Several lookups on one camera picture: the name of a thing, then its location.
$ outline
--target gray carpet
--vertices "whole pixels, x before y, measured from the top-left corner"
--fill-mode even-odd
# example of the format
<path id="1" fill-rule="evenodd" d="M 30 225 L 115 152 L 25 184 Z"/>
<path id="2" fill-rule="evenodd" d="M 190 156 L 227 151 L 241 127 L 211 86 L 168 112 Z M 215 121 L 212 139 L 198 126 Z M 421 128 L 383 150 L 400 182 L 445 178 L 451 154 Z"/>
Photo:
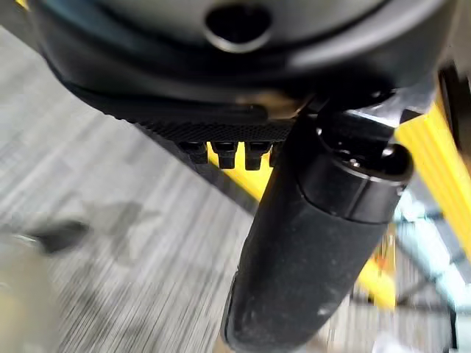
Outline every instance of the gray carpet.
<path id="1" fill-rule="evenodd" d="M 0 27 L 0 224 L 81 218 L 48 260 L 58 352 L 211 352 L 252 216 L 134 127 L 85 106 Z M 370 352 L 382 331 L 428 352 L 448 318 L 346 299 L 310 351 Z"/>

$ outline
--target black handlebar grip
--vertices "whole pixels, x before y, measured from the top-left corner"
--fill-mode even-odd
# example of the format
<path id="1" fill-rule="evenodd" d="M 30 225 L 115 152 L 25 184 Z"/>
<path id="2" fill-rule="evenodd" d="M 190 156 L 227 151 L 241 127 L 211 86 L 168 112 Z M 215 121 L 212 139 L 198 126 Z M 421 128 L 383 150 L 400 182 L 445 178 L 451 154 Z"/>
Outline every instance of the black handlebar grip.
<path id="1" fill-rule="evenodd" d="M 413 163 L 402 146 L 345 160 L 298 122 L 286 141 L 241 254 L 222 336 L 239 352 L 292 352 L 319 330 L 385 233 Z"/>

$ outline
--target black plastic housing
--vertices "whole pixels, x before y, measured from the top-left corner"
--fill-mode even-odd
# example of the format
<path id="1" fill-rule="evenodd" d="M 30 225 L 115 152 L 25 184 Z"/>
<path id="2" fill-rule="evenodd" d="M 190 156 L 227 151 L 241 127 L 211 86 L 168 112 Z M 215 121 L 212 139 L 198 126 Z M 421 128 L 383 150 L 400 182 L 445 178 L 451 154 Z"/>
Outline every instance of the black plastic housing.
<path id="1" fill-rule="evenodd" d="M 292 352 L 332 316 L 411 178 L 410 154 L 395 151 L 369 169 L 354 166 L 324 144 L 315 121 L 297 122 L 228 299 L 222 335 L 235 352 Z"/>
<path id="2" fill-rule="evenodd" d="M 145 32 L 97 0 L 31 0 L 29 8 L 43 55 L 72 93 L 168 139 L 202 142 L 286 139 L 293 121 L 270 120 L 266 97 L 292 100 L 294 116 L 312 95 L 414 84 L 435 68 L 456 3 L 390 0 L 321 38 L 248 54 Z"/>

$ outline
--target blurred object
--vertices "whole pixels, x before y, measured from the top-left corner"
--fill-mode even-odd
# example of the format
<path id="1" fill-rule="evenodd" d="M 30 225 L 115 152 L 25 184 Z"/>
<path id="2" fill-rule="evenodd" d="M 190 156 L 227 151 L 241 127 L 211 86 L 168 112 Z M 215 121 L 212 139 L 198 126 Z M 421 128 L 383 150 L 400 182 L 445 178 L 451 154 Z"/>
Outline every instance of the blurred object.
<path id="1" fill-rule="evenodd" d="M 0 350 L 49 353 L 57 338 L 54 296 L 40 244 L 0 234 Z"/>
<path id="2" fill-rule="evenodd" d="M 411 151 L 417 171 L 470 259 L 471 179 L 443 113 L 435 104 L 428 114 L 401 125 L 395 136 Z"/>
<path id="3" fill-rule="evenodd" d="M 455 321 L 456 345 L 459 353 L 471 352 L 471 316 L 458 314 Z"/>
<path id="4" fill-rule="evenodd" d="M 81 221 L 63 220 L 37 227 L 29 236 L 39 241 L 47 254 L 54 254 L 78 245 L 89 231 Z"/>
<path id="5" fill-rule="evenodd" d="M 419 189 L 418 181 L 412 182 L 414 188 L 403 194 L 397 208 L 397 217 L 402 220 L 397 225 L 397 241 L 417 264 L 425 280 L 417 283 L 409 294 L 406 291 L 399 302 L 405 304 L 414 292 L 431 283 L 452 310 L 469 312 L 471 264 L 444 220 L 423 217 L 436 205 L 431 196 L 424 194 L 424 186 L 422 191 Z"/>
<path id="6" fill-rule="evenodd" d="M 382 333 L 376 339 L 372 353 L 419 353 L 419 351 L 401 345 L 390 334 Z"/>

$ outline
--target bolt hole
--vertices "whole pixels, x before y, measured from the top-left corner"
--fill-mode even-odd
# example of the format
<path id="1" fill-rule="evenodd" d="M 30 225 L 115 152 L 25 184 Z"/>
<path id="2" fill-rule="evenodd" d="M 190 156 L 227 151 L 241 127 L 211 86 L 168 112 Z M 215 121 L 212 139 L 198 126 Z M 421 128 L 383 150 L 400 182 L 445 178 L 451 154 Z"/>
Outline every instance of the bolt hole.
<path id="1" fill-rule="evenodd" d="M 247 53 L 266 44 L 272 19 L 260 5 L 229 4 L 212 9 L 205 23 L 206 38 L 213 46 L 230 53 Z"/>

